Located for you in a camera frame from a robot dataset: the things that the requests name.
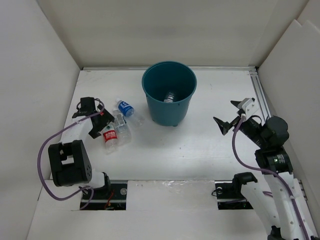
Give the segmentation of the red label water bottle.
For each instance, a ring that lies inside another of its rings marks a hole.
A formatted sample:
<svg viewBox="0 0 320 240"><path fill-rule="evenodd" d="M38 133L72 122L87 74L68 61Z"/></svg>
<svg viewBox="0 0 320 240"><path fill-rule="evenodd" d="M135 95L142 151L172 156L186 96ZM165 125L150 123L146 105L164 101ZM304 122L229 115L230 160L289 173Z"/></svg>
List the red label water bottle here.
<svg viewBox="0 0 320 240"><path fill-rule="evenodd" d="M118 136L114 128L114 123L108 124L102 131L101 136L105 145L106 154L110 154L117 150L118 147Z"/></svg>

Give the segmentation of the clear water bottle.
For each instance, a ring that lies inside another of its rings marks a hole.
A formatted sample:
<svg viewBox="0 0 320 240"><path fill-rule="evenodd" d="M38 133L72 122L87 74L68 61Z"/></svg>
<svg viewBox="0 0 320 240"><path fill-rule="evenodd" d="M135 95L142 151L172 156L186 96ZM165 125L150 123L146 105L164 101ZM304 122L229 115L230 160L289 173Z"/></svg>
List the clear water bottle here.
<svg viewBox="0 0 320 240"><path fill-rule="evenodd" d="M176 91L168 91L164 97L164 103L174 103L179 100L178 93Z"/></svg>

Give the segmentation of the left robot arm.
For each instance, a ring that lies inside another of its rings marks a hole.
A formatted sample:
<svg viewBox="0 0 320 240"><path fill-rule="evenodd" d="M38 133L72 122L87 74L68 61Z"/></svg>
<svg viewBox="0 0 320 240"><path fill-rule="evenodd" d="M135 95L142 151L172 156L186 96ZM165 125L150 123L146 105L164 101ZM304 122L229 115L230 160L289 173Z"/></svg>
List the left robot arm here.
<svg viewBox="0 0 320 240"><path fill-rule="evenodd" d="M58 143L48 147L52 179L57 187L77 185L94 190L100 198L111 194L111 183L105 172L93 169L85 142L87 138L97 139L104 128L115 118L103 102L94 97L82 97L71 117L71 124L63 129Z"/></svg>

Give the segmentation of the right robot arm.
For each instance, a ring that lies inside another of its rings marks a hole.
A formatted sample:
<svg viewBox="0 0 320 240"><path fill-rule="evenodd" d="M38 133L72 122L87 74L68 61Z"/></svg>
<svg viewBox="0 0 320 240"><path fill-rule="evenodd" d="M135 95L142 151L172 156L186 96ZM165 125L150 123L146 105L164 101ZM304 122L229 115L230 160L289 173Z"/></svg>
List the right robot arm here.
<svg viewBox="0 0 320 240"><path fill-rule="evenodd" d="M231 101L237 111L232 122L215 117L221 133L233 131L233 154L248 172L237 173L228 190L238 197L230 205L245 200L262 222L269 240L317 240L301 207L301 191L295 187L293 166L283 145L289 139L288 124L278 116L256 122L259 109L254 98ZM236 149L236 137L242 132L258 146L257 167L244 163Z"/></svg>

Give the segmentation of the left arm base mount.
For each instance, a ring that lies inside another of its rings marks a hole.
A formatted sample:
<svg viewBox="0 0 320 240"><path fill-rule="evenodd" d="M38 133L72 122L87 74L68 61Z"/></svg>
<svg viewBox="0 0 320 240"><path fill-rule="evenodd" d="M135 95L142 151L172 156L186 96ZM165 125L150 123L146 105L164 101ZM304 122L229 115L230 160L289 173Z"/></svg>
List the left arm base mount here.
<svg viewBox="0 0 320 240"><path fill-rule="evenodd" d="M112 180L110 187L94 189L91 201L88 203L91 193L88 190L81 196L80 210L84 211L125 211L127 205L128 182Z"/></svg>

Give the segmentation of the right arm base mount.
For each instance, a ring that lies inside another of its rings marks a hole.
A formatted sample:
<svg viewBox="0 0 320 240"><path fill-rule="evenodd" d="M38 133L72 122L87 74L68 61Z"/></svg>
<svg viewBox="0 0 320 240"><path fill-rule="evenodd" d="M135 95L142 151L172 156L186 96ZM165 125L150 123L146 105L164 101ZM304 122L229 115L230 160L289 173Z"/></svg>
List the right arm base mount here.
<svg viewBox="0 0 320 240"><path fill-rule="evenodd" d="M231 180L217 180L211 195L216 197L218 210L252 210L252 205L234 190Z"/></svg>

